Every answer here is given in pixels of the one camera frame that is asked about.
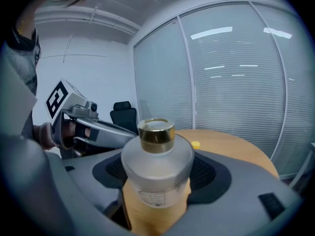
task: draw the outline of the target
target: ceiling light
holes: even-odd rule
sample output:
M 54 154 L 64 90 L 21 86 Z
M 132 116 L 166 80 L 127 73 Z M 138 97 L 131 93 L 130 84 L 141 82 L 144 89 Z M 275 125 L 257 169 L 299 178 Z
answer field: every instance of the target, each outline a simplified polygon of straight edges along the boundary
M 215 68 L 222 68 L 222 67 L 225 67 L 225 66 L 221 65 L 221 66 L 208 67 L 208 68 L 205 68 L 205 70 L 215 69 Z
M 197 38 L 201 38 L 201 37 L 205 37 L 205 36 L 209 36 L 209 35 L 213 35 L 213 34 L 217 34 L 217 33 L 229 32 L 232 30 L 233 30 L 232 26 L 217 28 L 217 29 L 210 29 L 210 30 L 206 30 L 206 31 L 191 35 L 191 38 L 197 39 Z
M 285 38 L 291 38 L 292 34 L 289 34 L 287 32 L 281 31 L 281 30 L 276 30 L 276 29 L 272 29 L 272 28 L 264 28 L 264 32 L 265 33 L 272 33 L 274 35 L 277 35 L 279 37 L 285 37 Z

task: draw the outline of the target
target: ceiling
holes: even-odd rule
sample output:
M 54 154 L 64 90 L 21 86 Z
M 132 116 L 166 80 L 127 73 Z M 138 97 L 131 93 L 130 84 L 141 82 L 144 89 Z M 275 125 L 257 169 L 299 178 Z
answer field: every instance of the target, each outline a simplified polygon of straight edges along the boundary
M 47 2 L 35 14 L 35 23 L 58 21 L 86 22 L 108 26 L 125 35 L 125 41 L 136 34 L 146 19 L 175 0 L 86 0 L 65 8 Z

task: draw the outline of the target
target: white wall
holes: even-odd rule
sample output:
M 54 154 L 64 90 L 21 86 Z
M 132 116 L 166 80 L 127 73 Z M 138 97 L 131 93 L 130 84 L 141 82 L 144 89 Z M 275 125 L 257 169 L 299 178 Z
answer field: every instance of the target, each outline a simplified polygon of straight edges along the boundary
M 44 102 L 61 77 L 76 86 L 88 100 L 98 104 L 100 119 L 112 122 L 110 111 L 118 101 L 136 107 L 133 69 L 127 45 L 108 39 L 110 28 L 87 23 L 56 22 L 36 26 L 42 56 L 37 65 L 37 99 L 33 109 L 36 125 L 49 121 Z M 69 35 L 72 41 L 63 62 Z

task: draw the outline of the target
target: round wooden table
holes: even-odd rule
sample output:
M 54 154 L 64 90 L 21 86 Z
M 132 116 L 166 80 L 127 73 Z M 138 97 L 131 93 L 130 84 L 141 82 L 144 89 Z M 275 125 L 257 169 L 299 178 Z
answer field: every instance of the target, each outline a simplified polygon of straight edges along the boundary
M 257 164 L 279 177 L 276 168 L 265 153 L 242 138 L 201 129 L 177 130 L 176 134 L 185 137 L 189 142 L 200 142 L 200 150 Z M 128 180 L 124 185 L 123 193 L 132 232 L 141 236 L 156 236 L 165 233 L 185 213 L 190 187 L 188 180 L 182 198 L 175 205 L 162 209 L 151 208 L 140 201 Z

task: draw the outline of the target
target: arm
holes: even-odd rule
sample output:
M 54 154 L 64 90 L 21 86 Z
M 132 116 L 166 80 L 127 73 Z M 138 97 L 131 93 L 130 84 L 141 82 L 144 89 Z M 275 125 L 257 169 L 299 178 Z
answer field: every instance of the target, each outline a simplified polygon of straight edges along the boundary
M 17 18 L 15 29 L 17 32 L 28 39 L 32 39 L 35 31 L 35 11 L 47 0 L 32 0 Z
M 47 0 L 32 0 L 17 18 L 13 26 L 13 36 L 8 44 L 16 50 L 33 50 L 36 45 L 35 35 L 35 11 Z M 50 124 L 44 123 L 41 126 L 33 126 L 33 138 L 45 149 L 50 149 L 57 146 L 51 136 Z M 71 137 L 75 134 L 75 123 L 69 122 L 63 130 L 63 136 Z

